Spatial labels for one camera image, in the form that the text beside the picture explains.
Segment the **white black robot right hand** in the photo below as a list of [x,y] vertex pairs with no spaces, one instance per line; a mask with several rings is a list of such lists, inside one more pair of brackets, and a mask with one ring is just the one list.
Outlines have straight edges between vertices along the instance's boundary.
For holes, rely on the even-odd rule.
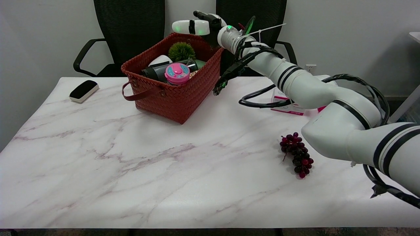
[[176,33],[206,36],[217,34],[223,27],[227,26],[225,20],[219,15],[194,11],[197,19],[179,20],[172,23],[172,30]]

